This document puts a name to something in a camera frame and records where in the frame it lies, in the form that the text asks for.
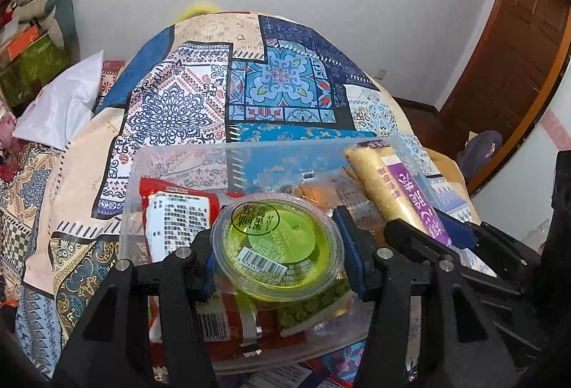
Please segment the green peas packet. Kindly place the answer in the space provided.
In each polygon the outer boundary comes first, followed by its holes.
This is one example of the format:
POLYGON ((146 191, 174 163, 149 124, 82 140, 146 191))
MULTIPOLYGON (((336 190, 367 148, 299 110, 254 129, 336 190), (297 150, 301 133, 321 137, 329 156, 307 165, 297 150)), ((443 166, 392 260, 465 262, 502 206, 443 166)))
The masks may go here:
POLYGON ((280 335, 288 337, 341 317, 348 311, 355 296, 347 276, 340 274, 326 290, 276 311, 280 335))

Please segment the pink plush toy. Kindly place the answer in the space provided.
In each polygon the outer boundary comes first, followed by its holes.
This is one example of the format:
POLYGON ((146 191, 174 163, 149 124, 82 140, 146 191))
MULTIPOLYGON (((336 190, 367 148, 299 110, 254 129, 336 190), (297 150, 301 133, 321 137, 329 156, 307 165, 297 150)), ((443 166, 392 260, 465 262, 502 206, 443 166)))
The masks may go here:
POLYGON ((6 103, 1 101, 0 105, 0 149, 1 152, 8 150, 12 144, 12 133, 14 133, 16 117, 9 110, 6 103))

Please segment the patchwork patterned bed quilt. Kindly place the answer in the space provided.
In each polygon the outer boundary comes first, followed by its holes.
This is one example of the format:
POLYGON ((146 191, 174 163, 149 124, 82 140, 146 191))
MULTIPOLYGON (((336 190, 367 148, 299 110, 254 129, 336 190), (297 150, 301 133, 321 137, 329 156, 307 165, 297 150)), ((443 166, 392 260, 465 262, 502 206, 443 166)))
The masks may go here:
POLYGON ((451 215, 477 215, 455 163, 424 148, 384 88, 315 30, 274 16, 204 14, 165 28, 102 87, 63 144, 29 142, 1 185, 1 297, 42 377, 118 254, 136 151, 396 134, 451 215))

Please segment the clear plastic storage box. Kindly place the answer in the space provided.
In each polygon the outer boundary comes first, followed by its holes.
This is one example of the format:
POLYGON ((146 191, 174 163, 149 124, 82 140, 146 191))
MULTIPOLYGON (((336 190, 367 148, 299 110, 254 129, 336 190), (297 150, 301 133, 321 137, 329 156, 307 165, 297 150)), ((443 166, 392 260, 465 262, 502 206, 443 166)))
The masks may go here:
POLYGON ((217 373, 311 359, 366 337, 372 306, 348 283, 346 208, 380 236, 386 222, 347 159, 355 138, 144 148, 133 161, 120 254, 135 264, 193 249, 197 305, 217 373))

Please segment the white wardrobe sliding door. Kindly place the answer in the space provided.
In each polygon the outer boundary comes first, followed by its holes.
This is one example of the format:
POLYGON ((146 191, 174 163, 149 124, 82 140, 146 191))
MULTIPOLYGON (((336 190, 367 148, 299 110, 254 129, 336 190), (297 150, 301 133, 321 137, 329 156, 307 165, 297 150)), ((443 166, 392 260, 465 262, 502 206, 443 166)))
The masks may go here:
POLYGON ((508 163, 471 200, 482 221, 539 251, 547 239, 556 156, 570 148, 570 72, 508 163))

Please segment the purple yellow roll cake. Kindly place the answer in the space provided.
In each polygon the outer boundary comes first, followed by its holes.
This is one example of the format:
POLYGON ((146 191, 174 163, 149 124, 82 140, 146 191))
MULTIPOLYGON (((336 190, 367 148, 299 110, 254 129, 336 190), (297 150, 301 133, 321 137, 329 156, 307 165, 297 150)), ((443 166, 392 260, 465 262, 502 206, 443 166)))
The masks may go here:
POLYGON ((404 160, 383 141, 367 141, 344 150, 351 169, 386 222, 401 219, 432 239, 451 239, 404 160))

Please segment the green jelly cup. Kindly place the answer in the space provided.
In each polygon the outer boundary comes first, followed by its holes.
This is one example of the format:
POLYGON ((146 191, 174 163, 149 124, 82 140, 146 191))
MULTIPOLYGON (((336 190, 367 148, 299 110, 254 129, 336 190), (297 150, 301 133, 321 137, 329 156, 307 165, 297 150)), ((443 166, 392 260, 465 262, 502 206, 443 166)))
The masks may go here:
POLYGON ((287 194, 251 194, 223 208, 211 228, 223 277, 256 300, 289 303, 326 290, 344 269, 335 222, 287 194))

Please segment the wooden door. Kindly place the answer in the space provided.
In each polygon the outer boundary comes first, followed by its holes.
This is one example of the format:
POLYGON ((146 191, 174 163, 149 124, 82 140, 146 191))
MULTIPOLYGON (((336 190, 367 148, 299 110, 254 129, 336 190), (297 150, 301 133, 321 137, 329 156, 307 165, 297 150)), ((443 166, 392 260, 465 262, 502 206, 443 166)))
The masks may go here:
POLYGON ((499 0, 442 112, 443 153, 469 133, 508 140, 545 85, 563 42, 570 0, 499 0))

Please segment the yellow object behind bed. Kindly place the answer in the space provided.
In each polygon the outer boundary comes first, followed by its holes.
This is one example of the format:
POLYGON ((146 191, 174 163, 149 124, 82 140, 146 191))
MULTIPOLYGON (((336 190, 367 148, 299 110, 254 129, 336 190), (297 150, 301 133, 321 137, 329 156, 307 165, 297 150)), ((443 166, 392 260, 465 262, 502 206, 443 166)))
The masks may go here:
POLYGON ((192 2, 190 5, 186 7, 186 9, 183 9, 183 11, 177 16, 176 23, 183 22, 195 16, 216 13, 219 10, 220 8, 214 2, 209 2, 209 1, 192 2))

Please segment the red snack packet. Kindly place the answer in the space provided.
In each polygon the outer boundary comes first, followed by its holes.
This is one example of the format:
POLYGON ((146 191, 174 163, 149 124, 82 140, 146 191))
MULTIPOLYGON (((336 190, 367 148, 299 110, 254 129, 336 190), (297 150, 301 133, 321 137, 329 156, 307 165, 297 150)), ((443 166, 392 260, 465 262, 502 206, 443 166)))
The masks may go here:
POLYGON ((210 239, 221 208, 238 198, 193 190, 158 178, 142 178, 142 223, 152 262, 182 264, 183 295, 196 309, 197 327, 215 362, 255 357, 307 343, 302 332, 283 336, 278 313, 264 310, 235 290, 217 289, 210 239))

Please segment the white pillow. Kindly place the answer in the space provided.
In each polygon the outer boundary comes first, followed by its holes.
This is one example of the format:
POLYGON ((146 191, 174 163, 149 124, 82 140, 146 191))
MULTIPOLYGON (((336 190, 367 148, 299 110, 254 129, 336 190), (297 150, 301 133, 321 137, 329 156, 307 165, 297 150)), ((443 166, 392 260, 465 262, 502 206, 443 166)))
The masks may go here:
POLYGON ((12 135, 63 150, 93 118, 101 91, 102 64, 101 50, 59 74, 17 119, 12 135))

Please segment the pile of clothes and boxes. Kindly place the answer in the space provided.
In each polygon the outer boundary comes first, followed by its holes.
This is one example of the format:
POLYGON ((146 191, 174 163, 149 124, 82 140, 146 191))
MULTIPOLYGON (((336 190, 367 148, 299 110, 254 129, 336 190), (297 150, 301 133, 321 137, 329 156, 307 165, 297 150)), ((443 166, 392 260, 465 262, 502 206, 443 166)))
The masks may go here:
POLYGON ((74 0, 1 0, 1 98, 15 114, 79 58, 74 0))

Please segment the wall power socket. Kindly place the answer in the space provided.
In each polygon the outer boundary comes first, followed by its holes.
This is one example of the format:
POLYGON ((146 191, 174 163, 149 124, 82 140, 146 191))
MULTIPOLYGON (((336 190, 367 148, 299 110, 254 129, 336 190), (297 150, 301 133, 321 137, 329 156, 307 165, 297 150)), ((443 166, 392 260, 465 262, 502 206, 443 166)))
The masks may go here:
POLYGON ((387 72, 387 70, 384 68, 378 69, 378 72, 375 75, 375 78, 377 78, 379 81, 382 81, 386 75, 386 72, 387 72))

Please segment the bag of orange fried balls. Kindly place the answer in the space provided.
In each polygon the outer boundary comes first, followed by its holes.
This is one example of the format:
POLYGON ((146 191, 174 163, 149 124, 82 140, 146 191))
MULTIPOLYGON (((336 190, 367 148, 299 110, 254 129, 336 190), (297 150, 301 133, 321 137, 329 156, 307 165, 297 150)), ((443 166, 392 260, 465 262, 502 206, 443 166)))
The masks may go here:
POLYGON ((284 191, 314 204, 329 216, 337 206, 343 205, 360 229, 377 231, 384 227, 385 222, 377 208, 354 181, 314 181, 292 185, 284 191))

